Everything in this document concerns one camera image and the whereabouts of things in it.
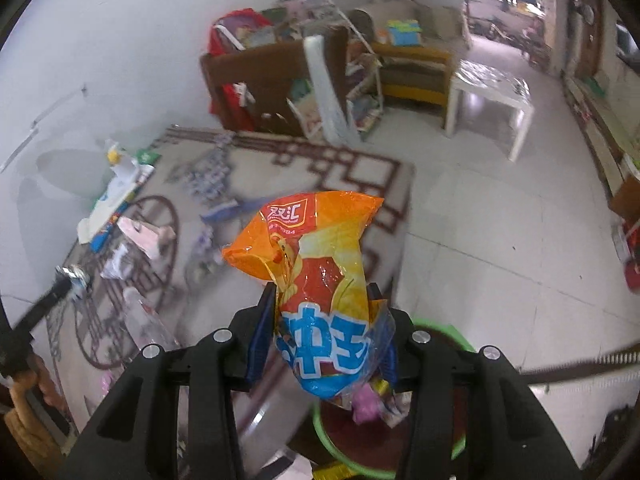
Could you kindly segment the left hand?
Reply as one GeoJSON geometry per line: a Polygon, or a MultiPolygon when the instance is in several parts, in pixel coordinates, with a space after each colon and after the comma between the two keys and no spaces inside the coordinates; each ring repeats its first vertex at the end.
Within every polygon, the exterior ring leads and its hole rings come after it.
{"type": "Polygon", "coordinates": [[[66,410],[43,359],[32,356],[36,369],[12,377],[8,388],[1,385],[1,478],[55,479],[63,463],[61,448],[40,422],[26,399],[37,388],[51,408],[66,410]]]}

